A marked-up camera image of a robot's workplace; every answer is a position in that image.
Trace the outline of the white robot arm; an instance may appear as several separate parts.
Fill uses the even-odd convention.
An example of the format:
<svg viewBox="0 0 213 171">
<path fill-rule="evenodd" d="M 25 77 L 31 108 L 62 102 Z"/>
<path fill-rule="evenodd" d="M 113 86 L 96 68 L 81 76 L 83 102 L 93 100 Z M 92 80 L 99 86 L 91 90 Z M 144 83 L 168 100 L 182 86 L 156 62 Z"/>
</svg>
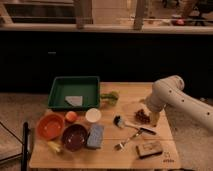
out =
<svg viewBox="0 0 213 171">
<path fill-rule="evenodd" d="M 184 80 L 178 75 L 155 81 L 145 99 L 147 108 L 152 113 L 160 113 L 166 105 L 171 105 L 213 132 L 213 106 L 185 94 L 184 86 Z"/>
</svg>

